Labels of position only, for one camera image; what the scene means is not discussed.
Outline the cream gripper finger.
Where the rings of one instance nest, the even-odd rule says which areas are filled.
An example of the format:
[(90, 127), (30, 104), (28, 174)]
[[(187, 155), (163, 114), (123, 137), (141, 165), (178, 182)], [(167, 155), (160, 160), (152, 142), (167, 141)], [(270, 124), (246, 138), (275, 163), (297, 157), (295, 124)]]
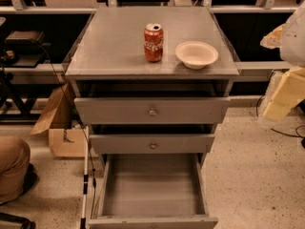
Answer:
[(279, 49), (281, 47), (283, 28), (284, 25), (280, 25), (269, 32), (261, 39), (260, 45), (266, 49)]
[(305, 99), (305, 68), (293, 67), (285, 73), (275, 72), (266, 91), (262, 117), (282, 120)]

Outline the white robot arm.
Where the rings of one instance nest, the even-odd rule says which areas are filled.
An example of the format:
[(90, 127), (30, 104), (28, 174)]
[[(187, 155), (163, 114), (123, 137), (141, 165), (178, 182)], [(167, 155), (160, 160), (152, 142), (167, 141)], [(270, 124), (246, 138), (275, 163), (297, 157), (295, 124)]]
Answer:
[(268, 100), (262, 117), (282, 120), (305, 99), (305, 2), (287, 21), (260, 41), (264, 48), (279, 48), (280, 58), (293, 67), (285, 72)]

